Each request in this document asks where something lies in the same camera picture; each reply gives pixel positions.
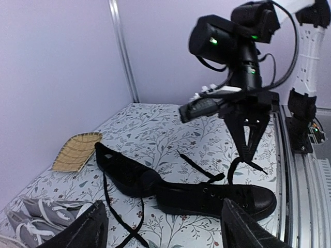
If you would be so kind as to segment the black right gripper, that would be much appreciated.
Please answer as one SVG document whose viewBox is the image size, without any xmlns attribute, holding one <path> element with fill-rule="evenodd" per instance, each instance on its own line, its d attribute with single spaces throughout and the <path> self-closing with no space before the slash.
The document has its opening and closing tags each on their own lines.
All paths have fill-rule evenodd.
<svg viewBox="0 0 331 248">
<path fill-rule="evenodd" d="M 239 87 L 240 90 L 222 97 L 218 117 L 224 119 L 239 157 L 251 161 L 269 123 L 271 112 L 279 106 L 279 94 L 262 87 L 257 63 L 240 63 L 231 72 L 229 85 Z M 250 128 L 247 145 L 245 121 Z"/>
</svg>

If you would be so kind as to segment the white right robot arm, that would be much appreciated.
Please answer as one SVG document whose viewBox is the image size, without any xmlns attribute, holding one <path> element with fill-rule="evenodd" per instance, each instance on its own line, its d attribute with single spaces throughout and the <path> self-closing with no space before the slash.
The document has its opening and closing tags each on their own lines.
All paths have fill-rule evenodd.
<svg viewBox="0 0 331 248">
<path fill-rule="evenodd" d="M 293 24 L 295 45 L 289 69 L 279 80 L 263 86 L 256 43 L 270 43 L 284 19 Z M 219 85 L 204 87 L 182 110 L 182 121 L 218 114 L 235 141 L 240 162 L 251 163 L 278 103 L 273 89 L 281 86 L 296 65 L 299 71 L 289 94 L 291 116 L 285 120 L 293 153 L 312 152 L 310 125 L 316 114 L 316 69 L 325 29 L 330 25 L 327 1 L 257 1 L 236 7 L 230 19 L 205 15 L 198 19 L 189 38 L 189 51 L 204 66 L 211 62 L 228 70 Z"/>
</svg>

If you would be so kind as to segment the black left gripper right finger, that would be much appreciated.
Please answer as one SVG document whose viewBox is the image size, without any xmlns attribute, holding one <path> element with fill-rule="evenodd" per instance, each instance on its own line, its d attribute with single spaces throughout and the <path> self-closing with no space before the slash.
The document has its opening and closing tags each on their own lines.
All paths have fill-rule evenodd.
<svg viewBox="0 0 331 248">
<path fill-rule="evenodd" d="M 262 228 L 237 203 L 226 198 L 222 208 L 223 247 L 289 247 Z"/>
</svg>

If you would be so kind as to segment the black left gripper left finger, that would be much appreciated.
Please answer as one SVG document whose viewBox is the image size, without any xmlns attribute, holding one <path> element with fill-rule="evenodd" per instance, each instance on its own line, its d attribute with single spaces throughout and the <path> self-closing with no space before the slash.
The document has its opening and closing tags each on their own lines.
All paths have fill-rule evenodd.
<svg viewBox="0 0 331 248">
<path fill-rule="evenodd" d="M 95 201 L 65 230 L 41 244 L 44 248 L 106 247 L 108 240 L 108 217 L 106 207 Z"/>
</svg>

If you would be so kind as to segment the black front canvas sneaker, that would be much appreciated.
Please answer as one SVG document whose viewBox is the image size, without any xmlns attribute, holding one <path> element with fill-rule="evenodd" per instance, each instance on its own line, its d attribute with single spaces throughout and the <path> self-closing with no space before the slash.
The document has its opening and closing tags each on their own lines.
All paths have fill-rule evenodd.
<svg viewBox="0 0 331 248">
<path fill-rule="evenodd" d="M 158 208 L 162 212 L 221 218 L 226 198 L 234 201 L 256 221 L 270 216 L 276 209 L 277 199 L 270 189 L 251 184 L 214 184 L 224 179 L 224 173 L 213 175 L 204 171 L 186 155 L 179 155 L 209 180 L 197 184 L 164 180 L 157 183 L 154 192 Z"/>
</svg>

